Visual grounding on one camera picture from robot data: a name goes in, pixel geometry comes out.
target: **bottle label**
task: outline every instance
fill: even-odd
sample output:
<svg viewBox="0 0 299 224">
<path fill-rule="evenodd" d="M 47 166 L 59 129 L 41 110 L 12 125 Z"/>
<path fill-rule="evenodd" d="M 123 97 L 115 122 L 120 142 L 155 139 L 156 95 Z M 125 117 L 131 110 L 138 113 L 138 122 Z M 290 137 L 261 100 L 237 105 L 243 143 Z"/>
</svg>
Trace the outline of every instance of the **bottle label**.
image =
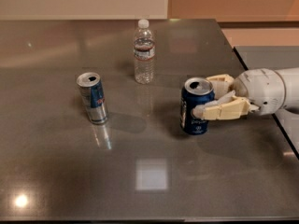
<svg viewBox="0 0 299 224">
<path fill-rule="evenodd" d="M 155 56 L 155 47 L 148 50 L 134 49 L 134 55 L 138 60 L 149 60 Z"/>
</svg>

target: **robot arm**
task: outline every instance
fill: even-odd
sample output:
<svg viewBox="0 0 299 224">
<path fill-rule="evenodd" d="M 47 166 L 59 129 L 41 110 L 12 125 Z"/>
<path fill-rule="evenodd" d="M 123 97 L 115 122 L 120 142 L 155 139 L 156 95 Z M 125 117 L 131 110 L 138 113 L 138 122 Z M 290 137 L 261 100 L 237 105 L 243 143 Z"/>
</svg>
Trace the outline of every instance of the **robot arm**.
<svg viewBox="0 0 299 224">
<path fill-rule="evenodd" d="M 193 114 L 199 119 L 239 119 L 249 112 L 267 115 L 280 108 L 299 113 L 299 68 L 256 69 L 236 79 L 228 75 L 207 79 L 213 84 L 217 101 L 198 105 Z"/>
</svg>

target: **silver and blue can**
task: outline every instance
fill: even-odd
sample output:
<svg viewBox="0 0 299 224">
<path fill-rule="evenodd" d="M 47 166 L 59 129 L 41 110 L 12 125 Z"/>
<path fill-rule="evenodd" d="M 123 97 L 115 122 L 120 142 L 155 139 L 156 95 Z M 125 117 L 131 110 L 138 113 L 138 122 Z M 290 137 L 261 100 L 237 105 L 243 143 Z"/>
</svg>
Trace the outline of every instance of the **silver and blue can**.
<svg viewBox="0 0 299 224">
<path fill-rule="evenodd" d="M 94 72 L 84 73 L 77 78 L 77 84 L 90 121 L 105 123 L 108 112 L 100 76 Z"/>
<path fill-rule="evenodd" d="M 188 79 L 181 91 L 180 126 L 188 134 L 197 135 L 207 131 L 208 121 L 198 119 L 192 114 L 197 105 L 214 100 L 213 85 L 205 78 Z"/>
</svg>

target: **water bottle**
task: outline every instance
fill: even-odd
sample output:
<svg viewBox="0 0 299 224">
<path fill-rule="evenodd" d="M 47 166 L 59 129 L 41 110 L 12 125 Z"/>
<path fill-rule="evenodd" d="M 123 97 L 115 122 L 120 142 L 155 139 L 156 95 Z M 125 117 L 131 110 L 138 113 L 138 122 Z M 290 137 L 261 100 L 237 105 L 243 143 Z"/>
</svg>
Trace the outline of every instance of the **water bottle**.
<svg viewBox="0 0 299 224">
<path fill-rule="evenodd" d="M 135 80 L 147 84 L 153 80 L 155 39 L 148 20 L 139 20 L 134 33 Z"/>
</svg>

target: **bottle cap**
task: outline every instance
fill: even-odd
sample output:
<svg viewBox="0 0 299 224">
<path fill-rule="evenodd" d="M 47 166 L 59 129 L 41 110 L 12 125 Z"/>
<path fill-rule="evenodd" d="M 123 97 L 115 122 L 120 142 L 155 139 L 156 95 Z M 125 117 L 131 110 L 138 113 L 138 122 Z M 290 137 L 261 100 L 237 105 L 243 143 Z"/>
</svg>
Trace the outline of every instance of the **bottle cap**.
<svg viewBox="0 0 299 224">
<path fill-rule="evenodd" d="M 146 20 L 146 19 L 139 20 L 139 22 L 138 22 L 138 26 L 139 26 L 140 28 L 148 28 L 149 25 L 150 25 L 150 23 L 149 23 L 149 21 Z"/>
</svg>

